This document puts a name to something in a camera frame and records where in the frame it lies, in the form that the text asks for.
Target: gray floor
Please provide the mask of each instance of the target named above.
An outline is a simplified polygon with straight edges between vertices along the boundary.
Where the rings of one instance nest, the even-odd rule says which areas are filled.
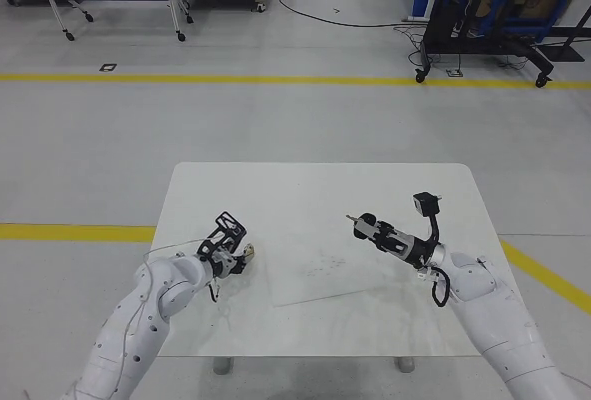
[[[413,76],[398,32],[331,26],[277,2],[264,14],[195,11],[185,44],[163,3],[85,4],[92,25],[62,9],[69,43],[49,8],[0,1],[0,72],[116,62],[119,73]],[[357,23],[408,13],[393,0],[289,4]],[[591,43],[577,49],[588,61],[558,64],[554,79],[591,80]],[[536,76],[497,61],[464,57],[465,78]],[[434,76],[456,63],[443,57]],[[154,225],[180,161],[465,163],[501,237],[591,294],[591,91],[0,82],[0,222]],[[0,242],[0,399],[65,391],[145,250]],[[591,317],[514,274],[560,368],[591,384]],[[134,398],[509,398],[480,358],[417,364],[404,376],[388,359],[241,359],[220,377],[207,360],[164,357]]]

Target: yellow tape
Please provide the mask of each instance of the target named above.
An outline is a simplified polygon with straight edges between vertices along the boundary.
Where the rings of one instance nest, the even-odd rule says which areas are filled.
[[[154,226],[0,224],[0,240],[150,243],[153,236]]]
[[[573,284],[566,279],[557,275],[555,272],[533,260],[505,241],[502,240],[501,243],[506,258],[511,264],[526,272],[533,279],[541,282],[544,286],[548,287],[591,316],[591,295],[573,286]]]
[[[154,235],[154,226],[0,224],[0,240],[150,243]],[[501,243],[511,264],[591,315],[591,295],[505,241]]]
[[[415,78],[361,76],[248,76],[248,75],[132,75],[132,74],[0,74],[0,82],[60,83],[175,83],[420,86]],[[534,89],[535,83],[519,80],[427,79],[422,86],[501,89]],[[591,90],[591,82],[550,82],[550,89]]]

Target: cable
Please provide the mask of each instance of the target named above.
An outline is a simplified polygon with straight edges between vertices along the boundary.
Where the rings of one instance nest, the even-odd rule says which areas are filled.
[[[431,290],[431,295],[433,296],[433,301],[437,304],[437,307],[444,307],[448,302],[448,298],[450,297],[451,291],[451,278],[446,275],[443,269],[438,267],[431,267],[431,269],[435,272],[438,272],[444,278],[444,282],[446,283],[446,287],[444,288],[444,298],[440,301],[437,300],[437,281],[433,282],[433,289]]]
[[[347,26],[347,27],[351,27],[351,28],[390,28],[393,26],[425,26],[428,23],[427,22],[404,22],[404,23],[396,23],[396,24],[375,24],[375,25],[359,25],[359,24],[346,24],[343,22],[337,22],[337,21],[331,21],[328,19],[324,19],[324,18],[320,18],[320,17],[316,17],[314,15],[310,15],[310,14],[306,14],[303,13],[301,11],[297,11],[289,6],[287,6],[286,4],[284,4],[283,0],[279,0],[280,4],[283,5],[284,7],[288,8],[289,10],[291,10],[292,12],[294,12],[295,14],[299,14],[301,16],[307,17],[307,18],[312,18],[314,20],[317,21],[321,21],[321,22],[326,22],[327,24],[333,24],[333,25],[339,25],[339,26]]]
[[[126,328],[124,329],[124,335],[122,337],[122,362],[121,362],[121,365],[119,367],[119,376],[117,377],[117,382],[115,383],[115,389],[111,392],[111,395],[110,396],[108,396],[106,399],[103,399],[103,400],[111,400],[111,398],[113,397],[113,394],[115,394],[115,392],[117,392],[117,389],[119,388],[119,384],[122,381],[122,375],[124,373],[124,366],[126,364],[126,357],[124,357],[124,354],[126,354],[126,336],[128,335],[128,330],[130,329],[131,324],[133,323],[133,320],[135,319],[135,317],[137,316],[137,314],[140,311],[143,311],[144,304],[148,301],[148,299],[150,298],[150,295],[151,295],[151,293],[153,291],[153,273],[151,271],[151,266],[148,264],[149,256],[152,253],[154,253],[156,251],[159,251],[159,250],[164,250],[164,249],[170,249],[170,248],[173,248],[173,247],[184,246],[184,245],[191,244],[191,243],[203,242],[204,240],[214,240],[216,238],[219,239],[219,238],[221,238],[221,236],[218,237],[218,235],[215,235],[215,236],[213,236],[211,238],[191,239],[191,240],[187,240],[187,241],[182,242],[182,243],[177,243],[177,244],[171,244],[171,245],[168,245],[168,246],[157,247],[155,249],[149,250],[146,253],[144,253],[144,255],[143,255],[144,265],[146,266],[146,270],[148,272],[148,276],[150,277],[149,283],[148,283],[148,289],[147,289],[146,294],[144,295],[144,297],[140,296],[139,307],[137,307],[137,310],[135,310],[135,312],[133,313],[133,315],[129,319],[128,323],[126,324]],[[73,398],[75,400],[77,400],[77,383],[78,383],[77,380],[73,381],[73,384],[69,388],[69,391],[71,389],[73,390]]]
[[[572,379],[572,380],[574,380],[575,382],[577,382],[577,383],[579,383],[579,384],[581,384],[581,385],[584,385],[584,387],[587,387],[588,389],[590,389],[590,390],[591,390],[591,385],[589,385],[588,383],[584,382],[583,380],[581,380],[581,379],[579,379],[579,378],[575,378],[574,376],[572,376],[572,375],[569,375],[569,374],[566,374],[566,373],[564,373],[564,372],[561,372],[561,371],[560,371],[560,373],[561,373],[562,375],[564,375],[565,377],[567,377],[568,379]]]
[[[497,66],[500,68],[511,68],[516,71],[519,71],[519,70],[523,69],[527,63],[528,63],[528,58],[526,58],[526,57],[524,57],[524,60],[522,60],[520,62],[512,63],[508,60],[508,56],[506,56],[506,62],[499,62],[499,63],[497,63]]]

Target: power cord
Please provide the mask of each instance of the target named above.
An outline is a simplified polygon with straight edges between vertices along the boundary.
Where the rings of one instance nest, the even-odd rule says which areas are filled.
[[[295,14],[299,14],[299,15],[304,16],[304,17],[307,17],[307,18],[312,18],[312,19],[317,20],[317,21],[326,22],[327,24],[333,24],[333,25],[339,25],[339,26],[347,26],[347,27],[351,27],[351,28],[390,28],[390,27],[395,27],[395,26],[426,26],[428,24],[426,22],[404,22],[404,23],[374,24],[374,25],[347,24],[347,23],[344,23],[344,22],[331,21],[331,20],[328,20],[328,19],[324,19],[324,18],[316,17],[314,15],[303,13],[301,11],[297,11],[294,8],[286,5],[283,0],[279,0],[279,2],[280,2],[281,5],[283,5],[287,9],[291,10]]]

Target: table leg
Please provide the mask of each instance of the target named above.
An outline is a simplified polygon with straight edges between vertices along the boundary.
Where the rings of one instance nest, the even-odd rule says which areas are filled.
[[[233,357],[213,358],[213,372],[216,375],[227,375],[233,369]]]
[[[415,371],[415,360],[413,357],[395,357],[395,367],[400,372],[410,374]]]

